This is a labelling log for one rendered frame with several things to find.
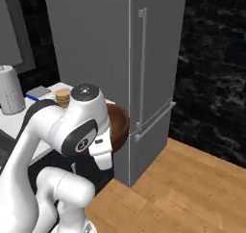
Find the brown wooden bowl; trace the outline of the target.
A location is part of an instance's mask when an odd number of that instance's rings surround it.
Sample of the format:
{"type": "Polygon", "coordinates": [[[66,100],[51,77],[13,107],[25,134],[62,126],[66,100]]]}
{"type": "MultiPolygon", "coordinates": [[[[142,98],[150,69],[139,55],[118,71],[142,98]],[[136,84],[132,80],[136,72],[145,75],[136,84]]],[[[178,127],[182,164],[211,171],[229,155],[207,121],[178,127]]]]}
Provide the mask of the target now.
{"type": "Polygon", "coordinates": [[[107,104],[111,121],[112,152],[117,152],[125,143],[129,135],[130,119],[128,112],[120,106],[107,104]]]}

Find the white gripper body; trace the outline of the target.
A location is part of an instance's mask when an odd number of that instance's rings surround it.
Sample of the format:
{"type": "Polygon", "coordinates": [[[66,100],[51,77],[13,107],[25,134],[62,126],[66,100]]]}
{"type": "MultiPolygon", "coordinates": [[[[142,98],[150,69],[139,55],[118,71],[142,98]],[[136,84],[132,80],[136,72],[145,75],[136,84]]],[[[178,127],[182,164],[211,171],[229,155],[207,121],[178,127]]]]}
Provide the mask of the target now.
{"type": "Polygon", "coordinates": [[[100,170],[106,170],[112,167],[112,146],[109,132],[98,136],[89,146],[88,150],[100,170]]]}

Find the blue and grey sponge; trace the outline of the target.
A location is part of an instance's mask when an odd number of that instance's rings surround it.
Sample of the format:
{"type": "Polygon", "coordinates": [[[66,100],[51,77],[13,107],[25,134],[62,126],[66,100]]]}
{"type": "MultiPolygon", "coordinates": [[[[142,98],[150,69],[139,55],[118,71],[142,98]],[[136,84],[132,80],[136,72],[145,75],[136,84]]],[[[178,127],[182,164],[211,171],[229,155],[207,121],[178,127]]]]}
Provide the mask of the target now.
{"type": "Polygon", "coordinates": [[[27,91],[26,97],[34,101],[39,101],[40,99],[45,98],[51,92],[52,91],[50,89],[47,89],[44,86],[39,86],[37,88],[27,91]]]}

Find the grey fridge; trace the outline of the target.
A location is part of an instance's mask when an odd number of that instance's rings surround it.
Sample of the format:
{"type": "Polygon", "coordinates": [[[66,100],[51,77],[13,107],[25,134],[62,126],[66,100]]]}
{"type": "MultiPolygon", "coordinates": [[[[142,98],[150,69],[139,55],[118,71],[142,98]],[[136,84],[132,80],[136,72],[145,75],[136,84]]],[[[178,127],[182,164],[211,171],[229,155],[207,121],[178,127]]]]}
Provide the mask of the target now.
{"type": "Polygon", "coordinates": [[[45,0],[61,81],[90,83],[130,118],[129,137],[114,156],[114,176],[133,186],[167,143],[171,111],[139,142],[174,101],[185,0],[45,0]],[[147,38],[142,130],[139,121],[142,18],[147,38]]]}

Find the dark sink basin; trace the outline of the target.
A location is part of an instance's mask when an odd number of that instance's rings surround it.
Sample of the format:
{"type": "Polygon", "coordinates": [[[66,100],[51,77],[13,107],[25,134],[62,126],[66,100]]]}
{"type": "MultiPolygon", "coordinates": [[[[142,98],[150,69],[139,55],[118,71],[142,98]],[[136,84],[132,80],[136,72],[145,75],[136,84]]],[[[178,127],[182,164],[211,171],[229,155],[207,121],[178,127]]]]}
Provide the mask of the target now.
{"type": "Polygon", "coordinates": [[[15,139],[0,129],[0,174],[8,162],[15,146],[15,139]]]}

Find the grey wall cupboard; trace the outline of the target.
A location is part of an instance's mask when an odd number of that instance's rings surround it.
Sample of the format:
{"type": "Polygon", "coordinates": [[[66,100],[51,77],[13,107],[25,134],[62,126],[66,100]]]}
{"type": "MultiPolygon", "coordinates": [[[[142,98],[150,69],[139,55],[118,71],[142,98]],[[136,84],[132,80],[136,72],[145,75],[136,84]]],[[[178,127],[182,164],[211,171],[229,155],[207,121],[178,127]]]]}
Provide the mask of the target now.
{"type": "Polygon", "coordinates": [[[36,67],[19,0],[0,0],[0,65],[18,74],[36,67]]]}

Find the white cylindrical jar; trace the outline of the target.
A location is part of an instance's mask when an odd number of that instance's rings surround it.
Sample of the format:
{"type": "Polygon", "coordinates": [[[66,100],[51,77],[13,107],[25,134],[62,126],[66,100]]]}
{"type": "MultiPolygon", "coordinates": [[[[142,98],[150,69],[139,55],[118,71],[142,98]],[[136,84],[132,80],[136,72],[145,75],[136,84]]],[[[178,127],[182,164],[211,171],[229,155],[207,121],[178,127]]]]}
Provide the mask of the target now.
{"type": "Polygon", "coordinates": [[[16,115],[26,108],[24,96],[15,69],[0,65],[0,109],[4,115],[16,115]]]}

